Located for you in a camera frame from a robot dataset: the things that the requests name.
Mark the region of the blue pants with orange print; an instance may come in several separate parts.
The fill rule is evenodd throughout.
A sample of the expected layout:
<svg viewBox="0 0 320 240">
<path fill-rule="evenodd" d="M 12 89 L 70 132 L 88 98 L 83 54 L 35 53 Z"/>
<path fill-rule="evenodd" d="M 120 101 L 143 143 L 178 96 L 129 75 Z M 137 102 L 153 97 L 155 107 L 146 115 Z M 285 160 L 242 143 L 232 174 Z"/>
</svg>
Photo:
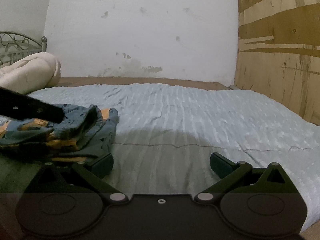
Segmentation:
<svg viewBox="0 0 320 240">
<path fill-rule="evenodd" d="M 61 123 L 37 118 L 1 123 L 1 156 L 33 163 L 108 155 L 119 121 L 114 108 L 64 104 Z"/>
</svg>

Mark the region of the brown wooden bed base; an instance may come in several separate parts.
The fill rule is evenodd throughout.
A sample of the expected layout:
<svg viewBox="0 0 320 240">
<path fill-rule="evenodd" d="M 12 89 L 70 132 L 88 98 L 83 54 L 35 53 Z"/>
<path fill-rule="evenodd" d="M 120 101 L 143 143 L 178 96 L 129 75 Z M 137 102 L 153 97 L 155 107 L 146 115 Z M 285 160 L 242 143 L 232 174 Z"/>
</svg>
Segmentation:
<svg viewBox="0 0 320 240">
<path fill-rule="evenodd" d="M 138 84 L 165 84 L 204 90 L 230 90 L 219 82 L 202 82 L 151 77 L 62 77 L 57 84 L 60 87 L 78 87 L 85 85 L 131 85 Z"/>
</svg>

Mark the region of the grey metal ornate headboard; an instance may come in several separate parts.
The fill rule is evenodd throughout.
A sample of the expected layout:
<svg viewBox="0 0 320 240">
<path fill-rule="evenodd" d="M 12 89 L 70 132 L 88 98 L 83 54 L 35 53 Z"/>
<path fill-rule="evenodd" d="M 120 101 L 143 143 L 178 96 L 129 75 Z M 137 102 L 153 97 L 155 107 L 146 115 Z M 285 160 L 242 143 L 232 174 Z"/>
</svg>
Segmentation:
<svg viewBox="0 0 320 240">
<path fill-rule="evenodd" d="M 38 41 L 32 37 L 13 31 L 1 31 L 1 66 L 35 53 L 47 51 L 47 38 Z"/>
</svg>

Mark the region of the light blue striped bed quilt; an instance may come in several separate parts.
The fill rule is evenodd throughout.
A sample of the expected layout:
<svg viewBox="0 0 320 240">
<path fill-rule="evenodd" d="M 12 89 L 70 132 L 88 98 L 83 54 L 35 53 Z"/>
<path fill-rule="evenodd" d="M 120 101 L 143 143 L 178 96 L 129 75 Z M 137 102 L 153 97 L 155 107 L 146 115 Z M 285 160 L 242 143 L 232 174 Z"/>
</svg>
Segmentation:
<svg viewBox="0 0 320 240">
<path fill-rule="evenodd" d="M 307 229 L 319 221 L 319 127 L 250 90 L 89 85 L 38 90 L 52 104 L 118 111 L 114 166 L 103 181 L 131 196 L 199 193 L 219 181 L 217 152 L 254 167 L 279 163 L 302 195 Z"/>
</svg>

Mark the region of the plywood board panel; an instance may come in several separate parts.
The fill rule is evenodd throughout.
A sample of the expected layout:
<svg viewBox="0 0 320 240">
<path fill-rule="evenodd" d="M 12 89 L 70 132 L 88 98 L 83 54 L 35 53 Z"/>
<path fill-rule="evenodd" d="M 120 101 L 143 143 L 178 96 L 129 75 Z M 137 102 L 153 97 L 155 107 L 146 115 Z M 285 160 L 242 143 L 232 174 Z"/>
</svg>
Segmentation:
<svg viewBox="0 0 320 240">
<path fill-rule="evenodd" d="M 238 0 L 234 84 L 319 124 L 319 0 Z"/>
</svg>

